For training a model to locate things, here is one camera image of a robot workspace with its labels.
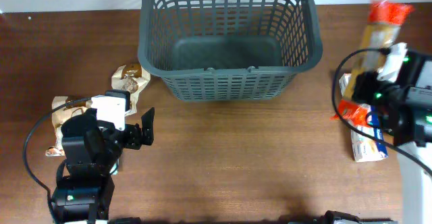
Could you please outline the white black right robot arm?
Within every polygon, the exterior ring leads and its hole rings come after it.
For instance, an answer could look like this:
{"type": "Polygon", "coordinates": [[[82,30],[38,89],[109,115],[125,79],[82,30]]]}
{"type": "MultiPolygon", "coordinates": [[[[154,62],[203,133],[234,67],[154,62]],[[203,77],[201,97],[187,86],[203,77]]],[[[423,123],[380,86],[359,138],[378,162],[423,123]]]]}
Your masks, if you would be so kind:
{"type": "Polygon", "coordinates": [[[378,49],[380,69],[356,77],[352,100],[381,111],[379,127],[394,137],[402,175],[403,222],[431,222],[431,56],[378,49]]]}

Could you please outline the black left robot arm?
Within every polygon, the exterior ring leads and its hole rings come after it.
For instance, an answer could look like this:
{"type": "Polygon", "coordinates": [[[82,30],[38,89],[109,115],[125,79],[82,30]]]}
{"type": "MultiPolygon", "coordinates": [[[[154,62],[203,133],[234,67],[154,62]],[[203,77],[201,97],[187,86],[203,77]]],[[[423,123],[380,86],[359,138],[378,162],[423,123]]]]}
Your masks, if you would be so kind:
{"type": "Polygon", "coordinates": [[[142,115],[142,123],[125,125],[97,119],[89,109],[67,120],[61,127],[65,160],[57,169],[56,189],[52,195],[53,212],[60,223],[96,223],[109,219],[115,188],[112,167],[125,148],[138,150],[154,141],[155,109],[142,115]]]}

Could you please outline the orange tan cracker package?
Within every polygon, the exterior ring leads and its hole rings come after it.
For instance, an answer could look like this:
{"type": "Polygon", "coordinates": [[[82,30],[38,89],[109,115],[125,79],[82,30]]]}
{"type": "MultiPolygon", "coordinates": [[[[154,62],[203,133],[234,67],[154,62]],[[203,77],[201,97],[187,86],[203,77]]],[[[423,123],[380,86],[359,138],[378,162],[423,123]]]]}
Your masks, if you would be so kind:
{"type": "Polygon", "coordinates": [[[406,21],[414,7],[405,3],[395,3],[388,0],[371,0],[367,27],[363,32],[359,58],[351,70],[350,79],[342,94],[342,100],[337,107],[337,112],[354,126],[366,126],[366,115],[370,109],[370,103],[362,103],[360,96],[355,93],[356,86],[361,84],[361,74],[365,72],[378,72],[383,68],[385,56],[376,52],[368,51],[369,48],[389,48],[397,39],[400,27],[406,21]]]}

